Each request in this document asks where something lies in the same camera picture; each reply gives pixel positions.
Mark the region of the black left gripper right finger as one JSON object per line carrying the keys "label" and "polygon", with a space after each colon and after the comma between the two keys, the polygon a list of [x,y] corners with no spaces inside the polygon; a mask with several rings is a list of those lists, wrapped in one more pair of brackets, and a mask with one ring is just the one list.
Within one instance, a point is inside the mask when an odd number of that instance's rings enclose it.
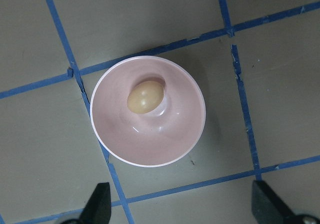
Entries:
{"label": "black left gripper right finger", "polygon": [[252,182],[251,196],[251,211],[259,224],[303,223],[303,215],[294,214],[265,181]]}

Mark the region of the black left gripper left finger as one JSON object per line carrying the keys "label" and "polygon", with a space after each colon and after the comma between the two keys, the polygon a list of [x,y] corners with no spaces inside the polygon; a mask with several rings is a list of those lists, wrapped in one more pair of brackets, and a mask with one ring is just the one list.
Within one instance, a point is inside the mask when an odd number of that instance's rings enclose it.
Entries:
{"label": "black left gripper left finger", "polygon": [[111,191],[108,182],[97,184],[79,216],[79,223],[106,223],[111,219]]}

